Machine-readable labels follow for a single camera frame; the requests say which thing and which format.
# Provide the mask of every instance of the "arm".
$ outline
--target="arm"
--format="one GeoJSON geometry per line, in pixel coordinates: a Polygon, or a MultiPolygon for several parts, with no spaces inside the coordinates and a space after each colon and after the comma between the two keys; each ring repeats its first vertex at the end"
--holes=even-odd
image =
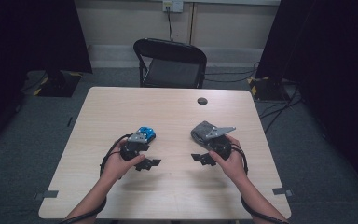
{"type": "MultiPolygon", "coordinates": [[[[232,144],[237,146],[240,142],[226,135],[232,144]]],[[[222,167],[223,172],[231,179],[231,181],[237,186],[237,189],[241,193],[241,197],[245,202],[256,212],[264,214],[269,217],[275,217],[282,221],[286,221],[286,218],[257,190],[252,184],[243,170],[242,156],[237,151],[232,151],[230,157],[225,161],[214,151],[209,152],[211,157],[222,167]]],[[[268,221],[259,217],[252,216],[253,220],[257,224],[269,223],[268,221]]]]}
{"type": "MultiPolygon", "coordinates": [[[[81,216],[99,207],[116,181],[126,174],[132,166],[138,164],[145,158],[145,155],[139,155],[130,161],[124,161],[120,154],[116,152],[119,152],[120,147],[124,145],[125,142],[126,140],[122,140],[117,144],[113,150],[114,154],[110,156],[106,162],[100,179],[74,210],[69,213],[65,220],[81,216]]],[[[97,215],[80,220],[77,223],[94,223],[96,217],[97,215]]]]}

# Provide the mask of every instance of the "hand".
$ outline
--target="hand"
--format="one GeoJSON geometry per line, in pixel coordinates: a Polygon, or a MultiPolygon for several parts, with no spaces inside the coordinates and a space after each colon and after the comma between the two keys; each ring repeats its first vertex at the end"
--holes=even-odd
{"type": "Polygon", "coordinates": [[[123,158],[121,158],[119,151],[120,148],[124,146],[126,143],[127,140],[124,139],[118,142],[118,144],[112,151],[113,155],[111,155],[106,162],[101,177],[109,178],[116,181],[120,179],[124,174],[126,174],[127,171],[130,170],[132,166],[138,164],[145,158],[145,155],[143,154],[133,158],[130,161],[125,161],[123,158]]]}
{"type": "MultiPolygon", "coordinates": [[[[226,138],[232,143],[240,147],[240,142],[229,136],[226,135],[226,138]]],[[[243,170],[243,161],[242,161],[242,155],[235,151],[231,150],[231,155],[229,158],[225,161],[223,158],[219,156],[214,151],[209,151],[209,154],[211,155],[212,159],[214,159],[223,169],[223,172],[233,181],[236,182],[241,178],[247,178],[245,171],[243,170]]]]}

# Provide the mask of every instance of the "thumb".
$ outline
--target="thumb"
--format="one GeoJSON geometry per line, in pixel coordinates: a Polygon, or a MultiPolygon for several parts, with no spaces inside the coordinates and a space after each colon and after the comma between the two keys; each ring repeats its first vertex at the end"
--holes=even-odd
{"type": "Polygon", "coordinates": [[[212,157],[214,161],[216,161],[219,165],[223,161],[223,158],[219,156],[215,151],[209,151],[209,155],[212,157]]]}
{"type": "Polygon", "coordinates": [[[145,155],[141,154],[135,158],[133,158],[132,160],[129,161],[129,163],[131,164],[131,166],[138,164],[139,162],[143,161],[145,159],[145,155]]]}

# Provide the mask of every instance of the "electrical outlet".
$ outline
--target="electrical outlet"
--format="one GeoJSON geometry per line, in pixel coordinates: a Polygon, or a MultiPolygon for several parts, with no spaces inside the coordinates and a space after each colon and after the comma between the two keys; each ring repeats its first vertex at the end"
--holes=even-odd
{"type": "Polygon", "coordinates": [[[173,1],[162,1],[162,11],[168,11],[173,12],[173,1]]]}

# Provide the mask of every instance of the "wall outlet plate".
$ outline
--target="wall outlet plate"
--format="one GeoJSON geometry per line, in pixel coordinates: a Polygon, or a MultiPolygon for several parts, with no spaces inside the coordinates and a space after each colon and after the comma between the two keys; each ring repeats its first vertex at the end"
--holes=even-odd
{"type": "Polygon", "coordinates": [[[167,8],[170,9],[170,12],[183,12],[183,0],[162,1],[162,11],[168,11],[167,8]]]}

